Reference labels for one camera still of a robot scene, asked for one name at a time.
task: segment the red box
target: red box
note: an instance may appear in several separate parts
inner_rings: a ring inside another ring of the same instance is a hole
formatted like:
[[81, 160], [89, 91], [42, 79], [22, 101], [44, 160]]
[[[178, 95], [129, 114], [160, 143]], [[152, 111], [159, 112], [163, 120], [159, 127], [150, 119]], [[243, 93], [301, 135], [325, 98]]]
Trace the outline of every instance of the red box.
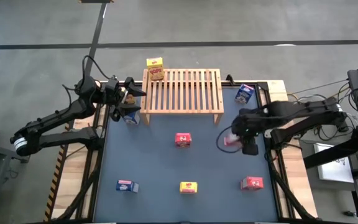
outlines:
[[175, 145], [180, 148], [190, 147], [191, 134], [190, 133], [177, 133], [175, 137]]
[[247, 177], [240, 182], [241, 190], [260, 190], [264, 187], [264, 179], [261, 177]]

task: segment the concrete floor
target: concrete floor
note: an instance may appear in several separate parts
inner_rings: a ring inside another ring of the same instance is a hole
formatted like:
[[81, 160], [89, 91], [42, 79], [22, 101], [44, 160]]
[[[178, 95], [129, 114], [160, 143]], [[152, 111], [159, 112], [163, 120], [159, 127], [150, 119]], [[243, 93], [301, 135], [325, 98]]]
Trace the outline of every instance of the concrete floor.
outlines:
[[[0, 44], [90, 43], [99, 10], [75, 0], [0, 0]], [[118, 0], [107, 8], [99, 42], [354, 39], [358, 0]], [[67, 106], [61, 84], [80, 79], [88, 52], [0, 50], [0, 146], [11, 148], [9, 137], [28, 121]], [[148, 57], [163, 57], [170, 68], [220, 68], [241, 80], [281, 79], [298, 91], [345, 79], [358, 68], [358, 45], [98, 49], [95, 59], [108, 75], [140, 80]], [[341, 85], [300, 96], [329, 96]], [[43, 219], [56, 157], [57, 149], [44, 149], [26, 165], [12, 163], [19, 176], [4, 184], [0, 223]], [[313, 197], [323, 220], [358, 223], [341, 215], [354, 209], [349, 192], [313, 189]]]

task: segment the dark blue tabletop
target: dark blue tabletop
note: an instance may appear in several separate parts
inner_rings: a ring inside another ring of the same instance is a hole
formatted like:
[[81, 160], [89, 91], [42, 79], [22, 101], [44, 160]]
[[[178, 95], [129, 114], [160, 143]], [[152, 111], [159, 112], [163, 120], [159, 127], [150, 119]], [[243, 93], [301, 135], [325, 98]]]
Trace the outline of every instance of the dark blue tabletop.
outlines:
[[[219, 132], [242, 107], [237, 88], [224, 88], [224, 115], [152, 115], [150, 126], [109, 122], [96, 201], [95, 222], [274, 222], [277, 221], [263, 137], [258, 156], [226, 154], [215, 146]], [[191, 133], [189, 149], [175, 147], [176, 133]], [[247, 176], [264, 178], [264, 189], [241, 191]], [[139, 183], [139, 192], [116, 191], [117, 180]], [[198, 193], [179, 193], [181, 181], [197, 182]]]

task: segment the blue box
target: blue box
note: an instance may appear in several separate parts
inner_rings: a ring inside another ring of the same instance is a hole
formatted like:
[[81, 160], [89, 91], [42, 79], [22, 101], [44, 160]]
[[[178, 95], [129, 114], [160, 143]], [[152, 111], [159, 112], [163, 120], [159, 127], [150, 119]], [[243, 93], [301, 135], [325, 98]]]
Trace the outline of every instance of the blue box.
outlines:
[[254, 88], [251, 86], [242, 84], [234, 100], [238, 103], [248, 103], [254, 91]]
[[118, 180], [116, 190], [137, 193], [139, 190], [139, 184], [130, 180]]
[[140, 121], [139, 112], [136, 111], [136, 112], [130, 113], [129, 115], [124, 116], [123, 120], [127, 124], [136, 124], [136, 125], [138, 125], [139, 121]]

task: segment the wooden shelf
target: wooden shelf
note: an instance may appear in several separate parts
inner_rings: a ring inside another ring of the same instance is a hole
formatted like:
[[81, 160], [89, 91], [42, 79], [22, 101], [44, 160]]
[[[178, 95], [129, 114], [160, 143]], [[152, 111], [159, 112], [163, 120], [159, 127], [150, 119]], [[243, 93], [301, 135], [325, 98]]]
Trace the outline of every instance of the wooden shelf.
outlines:
[[223, 115], [219, 69], [164, 69], [163, 80], [152, 81], [143, 71], [140, 115], [150, 124], [152, 114], [213, 114], [218, 124]]

